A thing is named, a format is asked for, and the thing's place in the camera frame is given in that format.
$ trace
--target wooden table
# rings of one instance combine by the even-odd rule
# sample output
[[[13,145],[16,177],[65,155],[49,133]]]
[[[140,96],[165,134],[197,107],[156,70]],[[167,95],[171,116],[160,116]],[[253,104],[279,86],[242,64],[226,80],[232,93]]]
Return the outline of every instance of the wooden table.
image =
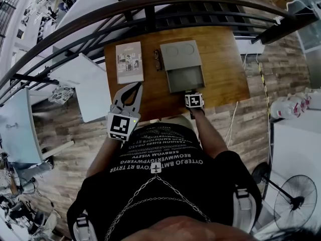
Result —
[[[161,44],[196,40],[205,79],[205,107],[249,99],[249,89],[242,59],[232,31],[228,27],[194,27],[166,30],[141,35],[105,46],[106,70],[110,95],[126,85],[117,84],[115,45],[141,42],[144,71],[143,95],[139,113],[141,121],[173,116],[186,112],[184,93],[170,94],[165,70],[157,71],[153,51]]]

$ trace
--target floor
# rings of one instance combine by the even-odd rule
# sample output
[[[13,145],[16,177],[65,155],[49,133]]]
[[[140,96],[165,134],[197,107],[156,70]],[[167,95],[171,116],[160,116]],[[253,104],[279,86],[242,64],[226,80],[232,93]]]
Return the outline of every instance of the floor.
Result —
[[[272,101],[289,92],[303,91],[309,86],[308,68],[295,34],[266,46],[258,60]],[[264,89],[255,56],[246,58],[245,73],[251,98],[238,104],[229,149],[240,155],[251,172],[257,164],[268,159],[268,124]],[[234,108],[235,103],[206,109],[208,119],[223,137],[231,123]],[[86,170],[105,139],[106,121],[85,124],[76,98],[70,99],[63,106],[44,102],[33,108],[33,111],[42,148],[51,148],[69,140],[74,140],[75,144],[55,156],[55,168],[51,172],[42,178],[37,177],[38,189],[43,196],[36,193],[24,199],[31,200],[37,209],[46,212],[51,210],[46,197],[51,199],[62,217],[57,228],[69,236],[66,212],[75,200]],[[95,199],[100,199],[98,194],[93,195]]]

